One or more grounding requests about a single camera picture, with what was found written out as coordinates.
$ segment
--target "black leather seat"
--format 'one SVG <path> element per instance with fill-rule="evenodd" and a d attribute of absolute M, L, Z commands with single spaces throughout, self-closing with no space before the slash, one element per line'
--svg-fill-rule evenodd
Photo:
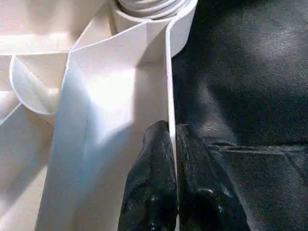
<path fill-rule="evenodd" d="M 173 80 L 250 229 L 308 230 L 308 2 L 199 0 Z"/>

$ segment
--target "white cable coil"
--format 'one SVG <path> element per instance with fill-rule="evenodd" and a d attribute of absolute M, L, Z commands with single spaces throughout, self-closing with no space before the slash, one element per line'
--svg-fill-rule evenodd
<path fill-rule="evenodd" d="M 175 16 L 190 0 L 118 0 L 122 10 L 138 18 L 164 19 Z"/>

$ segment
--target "plastic compartment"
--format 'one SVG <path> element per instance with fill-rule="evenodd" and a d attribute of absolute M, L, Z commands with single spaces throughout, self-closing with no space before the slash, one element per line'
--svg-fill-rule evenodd
<path fill-rule="evenodd" d="M 21 102 L 0 125 L 0 230 L 34 230 L 38 208 L 36 231 L 117 229 L 144 131 L 168 120 L 174 141 L 171 57 L 196 3 L 152 21 L 113 1 L 0 0 L 0 90 Z"/>
<path fill-rule="evenodd" d="M 29 110 L 45 116 L 56 112 L 67 56 L 63 52 L 12 57 L 11 85 Z"/>
<path fill-rule="evenodd" d="M 19 104 L 0 134 L 0 230 L 34 230 L 52 126 Z"/>
<path fill-rule="evenodd" d="M 143 22 L 113 8 L 123 31 L 70 52 L 37 231 L 117 230 L 144 131 L 169 121 L 175 151 L 171 57 L 186 43 L 196 3 Z"/>
<path fill-rule="evenodd" d="M 69 50 L 101 0 L 0 0 L 0 53 Z"/>

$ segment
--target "glossy black surface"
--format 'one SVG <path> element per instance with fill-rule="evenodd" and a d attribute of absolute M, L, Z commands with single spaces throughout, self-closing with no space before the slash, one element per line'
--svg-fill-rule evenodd
<path fill-rule="evenodd" d="M 249 231 L 225 170 L 187 126 L 177 126 L 182 231 Z"/>
<path fill-rule="evenodd" d="M 177 185 L 166 121 L 149 127 L 143 149 L 128 174 L 118 231 L 173 231 Z"/>

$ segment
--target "black leather surface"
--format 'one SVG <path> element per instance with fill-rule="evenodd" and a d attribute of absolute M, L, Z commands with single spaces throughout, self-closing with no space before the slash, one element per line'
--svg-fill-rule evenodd
<path fill-rule="evenodd" d="M 199 0 L 172 64 L 178 123 L 245 145 L 308 140 L 308 1 Z"/>
<path fill-rule="evenodd" d="M 177 160 L 181 231 L 250 231 L 226 171 L 188 126 L 177 126 Z"/>
<path fill-rule="evenodd" d="M 224 167 L 251 230 L 308 230 L 308 1 L 199 0 L 172 64 L 176 121 Z"/>
<path fill-rule="evenodd" d="M 173 231 L 178 208 L 177 183 L 168 123 L 150 126 L 130 170 L 118 231 Z"/>

